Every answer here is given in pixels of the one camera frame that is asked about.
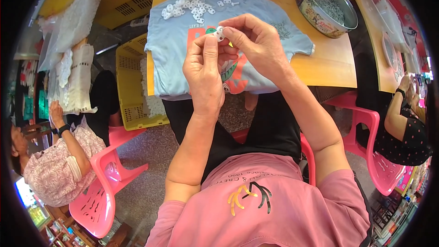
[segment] tiled floor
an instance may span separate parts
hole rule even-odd
[[[89,42],[95,52],[115,43],[125,43],[147,31],[146,26],[131,28],[129,25],[118,27],[115,31],[107,31],[94,25],[89,36]],[[107,70],[115,72],[115,50],[96,58],[98,63]],[[92,79],[98,74],[98,69],[92,67]],[[319,101],[345,92],[341,88],[310,87]],[[338,128],[345,135],[349,132],[352,122],[350,110],[336,111],[332,106],[324,106],[331,114]],[[249,128],[254,112],[244,108],[244,95],[227,95],[225,104],[219,115],[219,121],[229,132]],[[127,168],[135,168],[149,163],[149,169],[140,174],[134,181],[123,188],[116,196],[116,217],[120,222],[126,222],[133,227],[131,236],[139,235],[146,240],[150,229],[157,218],[158,207],[162,204],[165,195],[164,182],[167,168],[178,145],[170,125],[161,125],[149,128],[135,139],[118,148],[122,164]],[[346,153],[351,168],[357,173],[359,181],[370,197],[375,187],[367,172],[364,159]]]

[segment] black wristwatch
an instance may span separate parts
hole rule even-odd
[[[395,93],[400,92],[403,95],[403,99],[406,98],[406,92],[404,92],[403,90],[401,90],[400,88],[397,88]]]
[[[69,124],[63,125],[63,126],[61,126],[60,129],[58,129],[58,136],[62,137],[61,136],[62,132],[64,132],[65,130],[70,130],[70,125]]]

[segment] yellow plastic basket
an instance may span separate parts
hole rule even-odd
[[[144,108],[140,60],[146,57],[146,36],[138,36],[116,50],[117,90],[123,125],[127,131],[169,123],[166,115],[158,114],[149,118],[148,108]]]

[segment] wooden table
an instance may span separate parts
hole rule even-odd
[[[152,6],[165,0],[153,0]],[[271,0],[278,4],[291,21],[315,44],[312,56],[295,54],[291,65],[306,85],[356,88],[356,74],[349,36],[331,39],[317,31],[300,13],[295,0]],[[154,62],[147,52],[148,95],[154,95]]]
[[[395,71],[391,68],[384,57],[384,52],[382,49],[382,31],[377,28],[373,22],[369,19],[366,9],[361,3],[361,0],[355,0],[358,4],[358,8],[363,15],[364,22],[366,24],[367,30],[369,32],[370,41],[372,43],[372,48],[374,50],[375,55],[375,63],[377,66],[378,73],[378,90],[384,91],[388,93],[394,93],[395,90],[399,86],[399,82],[402,79],[402,76],[395,77]]]

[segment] woman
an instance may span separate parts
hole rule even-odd
[[[12,162],[17,174],[44,203],[59,207],[74,201],[96,178],[90,159],[109,146],[108,126],[120,125],[117,85],[110,71],[99,73],[90,92],[95,114],[74,118],[74,131],[63,121],[63,109],[53,101],[49,109],[53,146],[29,155],[20,128],[11,126]]]
[[[413,81],[405,75],[385,115],[380,114],[374,150],[390,162],[418,166],[431,155],[431,149],[427,145],[425,115],[422,120],[413,111],[414,108],[422,113],[422,110],[418,109],[418,101],[414,99]]]
[[[250,14],[219,24],[224,41],[209,34],[188,46],[192,100],[163,101],[180,146],[146,246],[367,246],[371,215],[340,132],[291,68],[276,29]],[[218,63],[237,59],[238,48],[280,89],[259,96],[245,144],[217,122]],[[300,130],[314,151],[317,188],[297,165]]]

